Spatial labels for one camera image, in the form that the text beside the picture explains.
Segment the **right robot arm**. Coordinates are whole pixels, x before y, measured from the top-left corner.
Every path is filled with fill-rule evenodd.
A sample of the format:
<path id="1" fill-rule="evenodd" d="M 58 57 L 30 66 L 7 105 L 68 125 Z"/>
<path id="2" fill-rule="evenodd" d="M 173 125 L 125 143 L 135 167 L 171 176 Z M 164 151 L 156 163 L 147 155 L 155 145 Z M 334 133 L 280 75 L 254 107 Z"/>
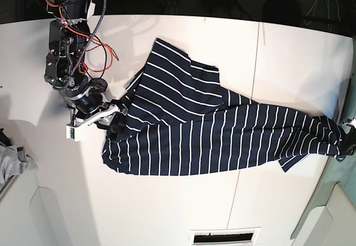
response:
<path id="1" fill-rule="evenodd" d="M 45 0 L 50 23 L 44 80 L 59 93 L 70 111 L 67 137 L 79 139 L 80 131 L 95 124 L 115 135 L 125 130 L 127 109 L 105 97 L 108 84 L 103 75 L 117 54 L 96 35 L 88 19 L 96 0 Z"/>

